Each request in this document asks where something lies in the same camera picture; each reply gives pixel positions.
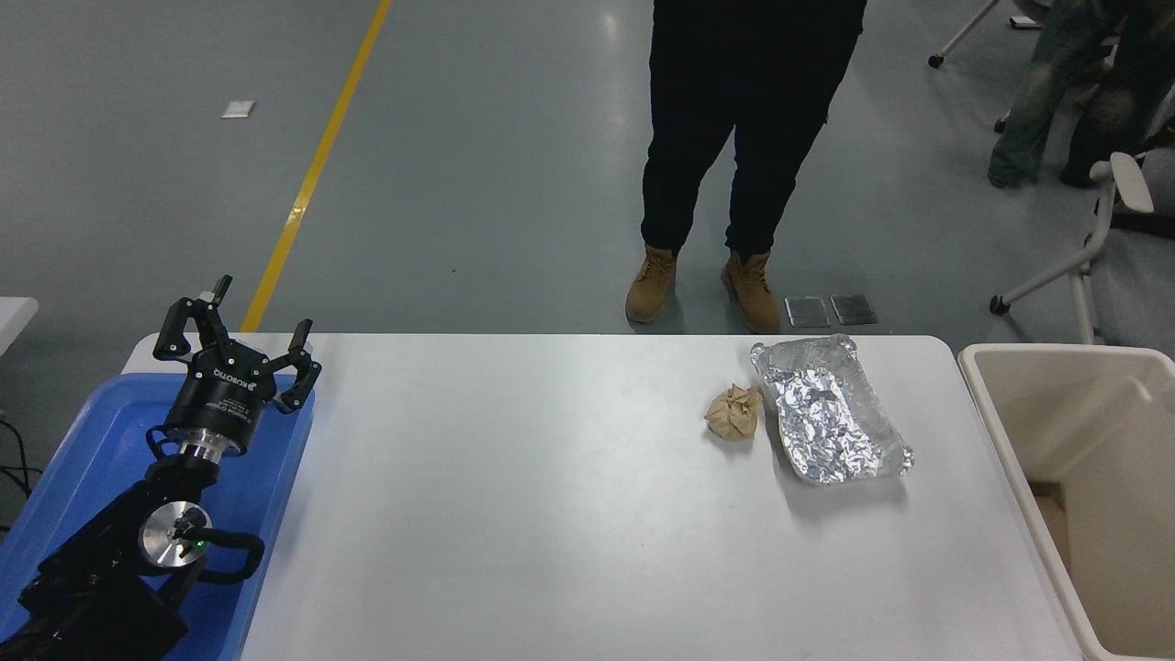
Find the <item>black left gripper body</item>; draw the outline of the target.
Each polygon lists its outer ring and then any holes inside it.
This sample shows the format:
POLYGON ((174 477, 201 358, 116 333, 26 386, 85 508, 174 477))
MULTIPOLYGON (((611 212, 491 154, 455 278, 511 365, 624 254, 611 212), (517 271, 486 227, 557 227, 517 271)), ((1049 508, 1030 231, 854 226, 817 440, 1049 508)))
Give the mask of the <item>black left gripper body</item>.
POLYGON ((275 377, 262 373, 267 355, 239 342, 229 348, 231 357, 219 348, 193 356, 164 418, 164 440, 177 446, 212 444, 221 454, 248 453, 267 403, 276 394, 275 377))

